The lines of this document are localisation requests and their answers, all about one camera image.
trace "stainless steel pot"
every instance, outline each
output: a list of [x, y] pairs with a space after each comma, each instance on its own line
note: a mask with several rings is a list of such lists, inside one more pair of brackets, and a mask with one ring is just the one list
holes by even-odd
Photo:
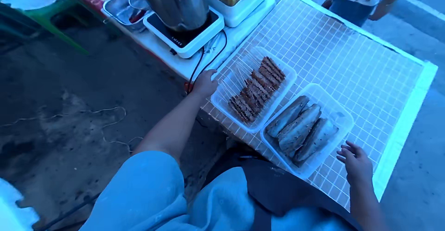
[[147, 0], [161, 21], [178, 32], [201, 27], [207, 20], [206, 0]]

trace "grilled fish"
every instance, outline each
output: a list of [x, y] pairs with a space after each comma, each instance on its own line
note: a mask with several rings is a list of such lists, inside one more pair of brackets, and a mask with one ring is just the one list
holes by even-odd
[[328, 140], [337, 132], [338, 128], [330, 120], [318, 119], [308, 137], [304, 140], [303, 146], [295, 153], [292, 162], [301, 166], [309, 156], [326, 146]]
[[278, 134], [280, 148], [288, 157], [292, 158], [302, 146], [320, 115], [320, 106], [313, 104]]
[[289, 105], [273, 122], [271, 122], [267, 127], [267, 133], [271, 137], [277, 137], [280, 131], [286, 127], [289, 123], [297, 119], [301, 110], [309, 102], [307, 96], [298, 97], [292, 104]]

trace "tiled surface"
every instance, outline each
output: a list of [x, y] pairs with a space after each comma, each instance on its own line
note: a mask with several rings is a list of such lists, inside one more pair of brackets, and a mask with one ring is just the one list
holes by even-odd
[[[227, 67], [253, 46], [266, 48], [298, 73], [295, 85], [276, 111], [309, 83], [320, 84], [352, 114], [355, 126], [346, 138], [364, 148], [375, 171], [423, 66], [301, 0], [281, 0], [217, 78], [224, 78]], [[203, 109], [280, 166], [259, 133], [246, 133], [210, 102]], [[308, 182], [349, 209], [346, 170], [335, 156], [334, 151]]]

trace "power cord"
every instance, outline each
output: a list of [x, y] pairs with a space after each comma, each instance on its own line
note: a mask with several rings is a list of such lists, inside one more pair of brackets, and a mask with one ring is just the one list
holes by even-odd
[[[220, 54], [221, 54], [221, 52], [226, 48], [226, 46], [227, 46], [227, 34], [226, 34], [226, 32], [224, 31], [224, 29], [221, 29], [221, 31], [222, 31], [222, 33], [224, 34], [224, 36], [225, 36], [225, 39], [226, 39], [226, 42], [225, 42], [225, 44], [224, 44], [224, 47], [218, 52], [218, 54], [216, 54], [216, 56], [201, 70], [201, 72], [199, 72], [199, 74], [198, 75], [200, 75]], [[193, 84], [192, 84], [192, 79], [193, 79], [193, 76], [195, 75], [195, 72], [196, 72], [196, 70], [197, 70], [197, 68], [199, 67], [199, 65], [201, 64], [201, 61], [203, 60], [203, 56], [204, 56], [204, 52], [205, 52], [205, 49], [204, 49], [204, 47], [202, 47], [201, 48], [201, 50], [202, 50], [202, 52], [201, 52], [201, 58], [199, 58], [199, 61], [197, 62], [197, 64], [196, 64], [196, 67], [195, 67], [195, 69], [193, 70], [193, 72], [192, 72], [192, 75], [190, 76], [190, 79], [189, 79], [189, 81], [188, 82], [186, 82], [185, 83], [185, 89], [186, 89], [186, 93], [187, 93], [187, 95], [190, 93], [190, 92], [192, 92], [192, 90], [193, 90]]]

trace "chair leg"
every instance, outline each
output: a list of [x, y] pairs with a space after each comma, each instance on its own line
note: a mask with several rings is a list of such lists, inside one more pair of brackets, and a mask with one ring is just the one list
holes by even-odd
[[65, 35], [62, 31], [60, 31], [56, 26], [54, 26], [50, 20], [47, 18], [43, 18], [40, 16], [31, 16], [31, 19], [35, 20], [37, 23], [42, 25], [45, 29], [47, 29], [49, 32], [53, 33], [54, 35], [58, 36], [60, 39], [64, 40], [66, 43], [70, 44], [71, 46], [76, 47], [78, 50], [80, 50], [84, 54], [89, 54], [88, 51], [86, 51], [82, 46], [80, 46], [78, 43], [73, 41], [70, 37]]

